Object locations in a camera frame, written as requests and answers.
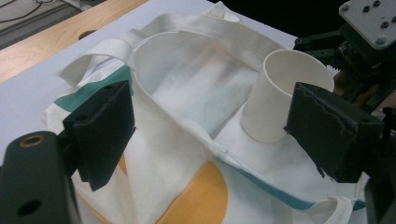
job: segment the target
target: tote bag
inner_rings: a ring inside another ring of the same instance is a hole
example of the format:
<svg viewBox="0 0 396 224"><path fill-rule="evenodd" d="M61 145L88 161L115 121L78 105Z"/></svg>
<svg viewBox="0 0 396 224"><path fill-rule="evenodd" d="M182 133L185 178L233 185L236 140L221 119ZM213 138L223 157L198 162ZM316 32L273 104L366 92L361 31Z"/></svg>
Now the tote bag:
<svg viewBox="0 0 396 224"><path fill-rule="evenodd" d="M106 39L60 73L71 88L43 120L53 132L101 87L132 83L136 131L106 186L76 192L107 223L347 223L361 183L322 178L296 140L246 134L240 118L265 57L283 49L221 2L169 13Z"/></svg>

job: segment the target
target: screw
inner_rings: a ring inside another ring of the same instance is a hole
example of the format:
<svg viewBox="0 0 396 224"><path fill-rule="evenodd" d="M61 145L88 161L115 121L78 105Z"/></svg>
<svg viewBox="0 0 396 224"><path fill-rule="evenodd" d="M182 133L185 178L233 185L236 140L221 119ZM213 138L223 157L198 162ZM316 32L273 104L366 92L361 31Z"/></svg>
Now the screw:
<svg viewBox="0 0 396 224"><path fill-rule="evenodd" d="M387 22L387 21L384 21L384 22L382 22L382 24L381 24L381 28L388 28L388 26L389 26L389 22Z"/></svg>
<svg viewBox="0 0 396 224"><path fill-rule="evenodd" d="M381 1L375 1L373 3L373 7L379 7L380 4L381 4Z"/></svg>
<svg viewBox="0 0 396 224"><path fill-rule="evenodd" d="M368 11L370 11L370 7L369 7L369 6L365 6L365 7L363 8L363 12L368 12Z"/></svg>
<svg viewBox="0 0 396 224"><path fill-rule="evenodd" d="M350 8L350 3L349 2L345 2L343 5L341 5L341 10L342 11L348 11Z"/></svg>
<svg viewBox="0 0 396 224"><path fill-rule="evenodd" d="M385 36L380 36L379 38L376 39L375 43L377 45L384 45L385 42L387 42L387 38Z"/></svg>

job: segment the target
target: teal stripe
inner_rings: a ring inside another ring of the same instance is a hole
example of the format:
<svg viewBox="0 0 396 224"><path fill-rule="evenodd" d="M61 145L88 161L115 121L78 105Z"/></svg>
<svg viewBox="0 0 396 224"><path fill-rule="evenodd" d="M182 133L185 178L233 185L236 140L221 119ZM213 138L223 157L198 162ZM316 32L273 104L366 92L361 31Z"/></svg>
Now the teal stripe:
<svg viewBox="0 0 396 224"><path fill-rule="evenodd" d="M65 111L72 112L102 87L123 80L129 80L129 83L132 85L131 71L127 65L119 68L103 80L87 83L77 92L58 98L54 103Z"/></svg>
<svg viewBox="0 0 396 224"><path fill-rule="evenodd" d="M287 192L285 192L285 191L283 191L281 189L278 189L278 188L274 187L273 185L270 185L270 184L262 181L257 176L255 176L255 175L253 175L253 174L251 174L251 173L249 173L249 172L247 172L247 171L245 171L243 169L235 167L234 165L232 165L228 161L224 160L222 157L217 156L216 158L219 161L222 161L222 162L230 165L231 167L233 167L235 169L235 171L237 171L239 174L241 174L244 177L246 177L253 184L255 184L259 188L267 191L269 194L271 194L272 196L278 198L280 201L282 201L283 203L288 204L289 206L291 206L294 209L306 210L306 209L312 207L315 204L315 202L305 201L305 200L299 199L297 197L294 197L294 196L288 194Z"/></svg>
<svg viewBox="0 0 396 224"><path fill-rule="evenodd" d="M365 207L366 207L365 202L362 202L361 200L357 200L355 204L353 204L353 211L358 211Z"/></svg>

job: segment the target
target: green stripe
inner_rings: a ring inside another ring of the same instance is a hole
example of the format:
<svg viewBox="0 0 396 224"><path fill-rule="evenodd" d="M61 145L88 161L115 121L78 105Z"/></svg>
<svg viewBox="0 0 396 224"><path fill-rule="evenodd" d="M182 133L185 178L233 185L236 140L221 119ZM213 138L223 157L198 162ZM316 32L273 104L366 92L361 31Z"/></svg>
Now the green stripe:
<svg viewBox="0 0 396 224"><path fill-rule="evenodd" d="M72 112L102 87L123 80L129 80L129 83L132 85L131 72L127 65L119 68L117 71L101 81L87 83L77 92L58 98L54 103L62 109Z"/></svg>

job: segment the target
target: cup rim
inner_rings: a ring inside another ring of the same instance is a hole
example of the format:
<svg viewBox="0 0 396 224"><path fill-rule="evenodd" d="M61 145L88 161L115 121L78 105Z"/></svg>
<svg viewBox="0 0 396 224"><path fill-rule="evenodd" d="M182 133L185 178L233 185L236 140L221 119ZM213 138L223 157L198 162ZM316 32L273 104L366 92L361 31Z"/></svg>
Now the cup rim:
<svg viewBox="0 0 396 224"><path fill-rule="evenodd" d="M324 88L324 89L326 89L326 90L328 90L328 91L333 91L333 90L334 90L334 79L332 78L332 74L331 74L331 72L329 71L329 69L328 69L321 61L319 61L319 60L316 59L315 57L313 57L313 56L311 56L311 55L309 55L309 54L307 54L307 53L301 52L301 51L299 51L299 50L295 50L295 49L277 49L277 50L274 50L274 51L270 52L270 53L265 57L265 59L264 59L264 62L263 62L263 64L262 64L262 70L265 71L265 74L264 74L264 75L267 77L267 79L271 82L271 84L272 84L277 90L279 90L279 91L282 92L283 94L286 94L286 95L289 96L289 97L292 96L292 94L290 94L290 93L288 93L288 92L286 92L286 91L280 89L280 88L274 83L274 81L268 76L268 73L266 72L266 69L265 69L265 64L266 64L268 58L269 58L270 56L274 55L274 54L278 54L278 53L281 53L281 52L291 52L291 53L294 53L294 54L299 54L299 55L301 55L301 56L303 56L303 57L305 57L305 58L307 58L307 59L310 59L310 60L313 60L313 61L317 62L317 63L318 63L318 66L322 67L322 68L326 71L326 73L329 75L329 78L330 78L330 81L331 81L331 86L330 86L330 88L329 88L329 89Z"/></svg>

